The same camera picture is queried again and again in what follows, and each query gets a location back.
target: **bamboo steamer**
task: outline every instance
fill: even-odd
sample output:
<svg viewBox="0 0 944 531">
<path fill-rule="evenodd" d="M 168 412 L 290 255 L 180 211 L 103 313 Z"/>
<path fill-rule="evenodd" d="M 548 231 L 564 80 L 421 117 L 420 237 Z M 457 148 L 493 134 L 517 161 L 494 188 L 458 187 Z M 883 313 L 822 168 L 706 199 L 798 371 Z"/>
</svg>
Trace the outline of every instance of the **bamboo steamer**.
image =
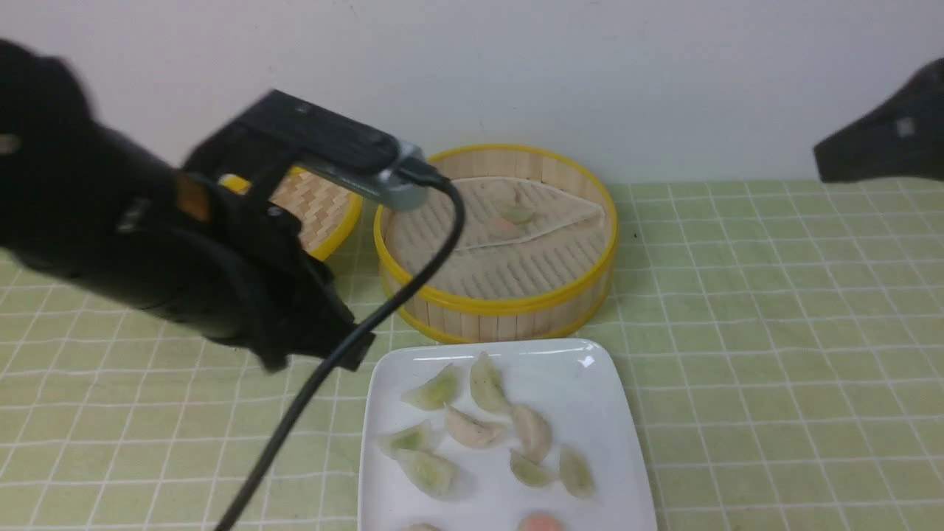
<svg viewBox="0 0 944 531">
<path fill-rule="evenodd" d="M 593 204 L 600 217 L 526 243 L 489 249 L 495 254 L 476 259 L 481 266 L 489 265 L 490 256 L 503 261 L 501 271 L 491 276 L 488 267 L 470 266 L 476 262 L 464 258 L 463 251 L 455 253 L 430 284 L 399 310 L 404 320 L 437 341 L 473 343 L 565 336 L 593 316 L 609 291 L 618 230 L 613 200 L 596 177 L 560 155 L 527 146 L 467 146 L 436 155 L 430 162 L 457 186 L 461 180 L 496 176 L 527 180 Z M 377 210 L 374 243 L 388 295 L 421 266 L 415 250 L 403 248 L 406 240 L 398 235 L 406 230 L 444 229 L 446 216 L 436 209 L 442 210 L 445 199 L 438 197 L 437 207 L 436 196 L 430 194 L 426 205 L 409 213 Z M 482 205 L 465 193 L 464 198 L 469 223 L 479 222 L 477 209 Z M 450 270 L 457 264 L 464 265 Z M 496 275 L 502 277 L 500 282 Z"/>
<path fill-rule="evenodd" d="M 220 184 L 244 194 L 251 183 L 225 175 Z M 324 262 L 354 230 L 363 198 L 299 167 L 293 167 L 270 199 L 301 220 L 298 239 L 302 248 Z"/>
</svg>

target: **dumpling wrapper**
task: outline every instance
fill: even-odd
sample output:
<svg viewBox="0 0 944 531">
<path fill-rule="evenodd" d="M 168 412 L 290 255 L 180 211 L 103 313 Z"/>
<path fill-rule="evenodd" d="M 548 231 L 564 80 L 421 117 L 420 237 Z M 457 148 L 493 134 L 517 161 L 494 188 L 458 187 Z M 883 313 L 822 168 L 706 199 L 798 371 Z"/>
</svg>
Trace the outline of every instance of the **dumpling wrapper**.
<svg viewBox="0 0 944 531">
<path fill-rule="evenodd" d="M 521 453 L 540 463 L 550 452 L 550 424 L 533 409 L 517 404 L 512 408 L 514 432 L 521 439 Z"/>
<path fill-rule="evenodd" d="M 425 384 L 403 394 L 403 402 L 424 411 L 441 409 L 459 396 L 459 370 L 451 363 Z"/>
<path fill-rule="evenodd" d="M 467 448 L 487 448 L 505 433 L 501 422 L 478 420 L 451 405 L 446 406 L 446 431 Z"/>
<path fill-rule="evenodd" d="M 511 450 L 512 458 L 510 461 L 512 474 L 515 479 L 523 485 L 534 488 L 547 487 L 554 481 L 554 474 L 541 465 L 530 461 L 521 453 Z"/>
<path fill-rule="evenodd" d="M 400 430 L 395 434 L 382 437 L 380 449 L 388 455 L 397 450 L 429 450 L 432 442 L 432 422 L 423 420 L 415 426 Z"/>
<path fill-rule="evenodd" d="M 485 352 L 479 354 L 469 370 L 469 391 L 475 404 L 489 413 L 507 415 L 511 409 L 502 388 L 501 373 Z"/>
<path fill-rule="evenodd" d="M 428 452 L 397 450 L 395 458 L 410 482 L 431 498 L 441 498 L 449 492 L 458 470 L 451 461 Z"/>
<path fill-rule="evenodd" d="M 498 213 L 501 215 L 502 219 L 514 223 L 515 225 L 524 225 L 534 217 L 534 209 L 521 205 L 502 205 L 499 207 Z"/>
<path fill-rule="evenodd" d="M 597 493 L 590 466 L 582 454 L 570 446 L 561 447 L 561 481 L 571 496 L 590 498 Z"/>
</svg>

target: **black object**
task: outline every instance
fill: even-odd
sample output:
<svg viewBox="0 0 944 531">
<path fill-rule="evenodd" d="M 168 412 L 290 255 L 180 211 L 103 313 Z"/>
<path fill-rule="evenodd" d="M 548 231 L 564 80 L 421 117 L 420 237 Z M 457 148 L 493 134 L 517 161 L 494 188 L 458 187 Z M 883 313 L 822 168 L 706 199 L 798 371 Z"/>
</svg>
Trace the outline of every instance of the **black object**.
<svg viewBox="0 0 944 531">
<path fill-rule="evenodd" d="M 382 172 L 400 160 L 395 137 L 273 91 L 177 170 L 97 124 L 60 61 L 0 41 L 0 72 L 0 247 L 25 266 L 247 347 L 268 370 L 354 331 L 301 223 L 268 199 L 300 158 Z M 253 181 L 244 197 L 216 184 L 229 172 Z M 373 338 L 338 364 L 356 369 Z"/>
<path fill-rule="evenodd" d="M 944 58 L 877 109 L 814 148 L 824 182 L 890 176 L 944 180 Z"/>
<path fill-rule="evenodd" d="M 288 410 L 282 417 L 282 421 L 278 424 L 278 427 L 276 427 L 275 433 L 269 438 L 255 466 L 253 466 L 243 486 L 240 487 L 239 492 L 236 493 L 236 497 L 229 505 L 227 512 L 224 513 L 223 518 L 221 518 L 220 522 L 216 525 L 216 531 L 229 531 L 229 529 L 232 529 L 236 522 L 239 521 L 240 516 L 242 516 L 243 511 L 245 511 L 245 508 L 249 505 L 256 490 L 259 489 L 259 485 L 261 485 L 262 480 L 265 478 L 266 472 L 272 467 L 272 463 L 275 462 L 278 450 L 282 447 L 282 444 L 285 443 L 285 440 L 301 417 L 305 406 L 311 401 L 318 387 L 328 378 L 329 373 L 335 365 L 337 365 L 340 360 L 344 359 L 346 349 L 351 345 L 357 345 L 361 341 L 362 335 L 369 334 L 371 330 L 381 324 L 384 319 L 392 315 L 404 302 L 415 295 L 416 292 L 423 287 L 423 284 L 429 282 L 432 276 L 436 274 L 436 271 L 446 262 L 446 258 L 452 253 L 452 250 L 456 248 L 456 244 L 459 243 L 459 238 L 462 236 L 463 227 L 465 225 L 465 205 L 463 204 L 459 190 L 456 189 L 451 181 L 437 174 L 432 167 L 426 166 L 422 168 L 418 167 L 419 164 L 419 162 L 413 161 L 413 170 L 415 173 L 411 172 L 407 175 L 411 176 L 411 178 L 415 177 L 416 183 L 439 190 L 449 196 L 455 209 L 452 228 L 449 230 L 446 241 L 443 242 L 440 249 L 436 251 L 436 254 L 430 258 L 430 261 L 423 266 L 420 272 L 410 279 L 406 285 L 400 288 L 389 300 L 384 302 L 373 314 L 358 325 L 357 329 L 338 345 L 337 349 L 318 366 L 308 381 L 305 382 L 305 385 L 298 391 L 295 399 L 292 400 L 292 404 L 289 405 Z"/>
</svg>

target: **checkered tablecloth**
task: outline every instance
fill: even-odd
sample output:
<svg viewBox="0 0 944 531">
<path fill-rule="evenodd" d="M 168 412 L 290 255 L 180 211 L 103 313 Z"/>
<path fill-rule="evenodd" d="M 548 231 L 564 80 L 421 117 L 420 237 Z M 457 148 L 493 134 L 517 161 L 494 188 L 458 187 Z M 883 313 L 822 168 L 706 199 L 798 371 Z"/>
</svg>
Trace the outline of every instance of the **checkered tablecloth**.
<svg viewBox="0 0 944 531">
<path fill-rule="evenodd" d="M 614 286 L 577 335 L 615 359 L 662 529 L 939 529 L 944 187 L 611 190 Z M 329 261 L 360 317 L 383 300 L 369 228 Z M 370 371 L 431 344 L 398 318 L 378 332 L 363 369 L 309 407 L 242 528 L 356 529 Z M 0 255 L 0 531 L 211 526 L 315 364 L 266 376 Z"/>
</svg>

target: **white plate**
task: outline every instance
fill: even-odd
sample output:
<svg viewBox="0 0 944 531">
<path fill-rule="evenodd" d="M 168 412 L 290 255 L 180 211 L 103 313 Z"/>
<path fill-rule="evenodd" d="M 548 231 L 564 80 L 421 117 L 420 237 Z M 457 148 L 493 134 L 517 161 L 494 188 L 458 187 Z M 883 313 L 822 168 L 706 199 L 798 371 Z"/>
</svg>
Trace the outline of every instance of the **white plate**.
<svg viewBox="0 0 944 531">
<path fill-rule="evenodd" d="M 519 484 L 509 468 L 508 449 L 517 445 L 511 426 L 497 446 L 471 450 L 445 433 L 442 411 L 425 412 L 400 401 L 405 391 L 452 363 L 462 370 L 463 386 L 453 405 L 480 419 L 502 420 L 481 411 L 469 395 L 468 370 L 482 351 L 504 375 L 509 400 L 530 405 L 550 423 L 554 446 L 544 465 L 557 472 L 561 443 L 579 449 L 597 482 L 594 498 L 571 497 L 559 481 L 541 489 Z M 378 448 L 378 437 L 424 419 L 432 420 L 441 438 L 434 452 L 460 468 L 453 501 L 427 497 Z M 425 522 L 443 531 L 513 531 L 536 511 L 553 515 L 571 531 L 656 529 L 632 415 L 605 349 L 582 339 L 543 339 L 403 349 L 377 363 L 363 423 L 358 529 L 399 531 Z"/>
</svg>

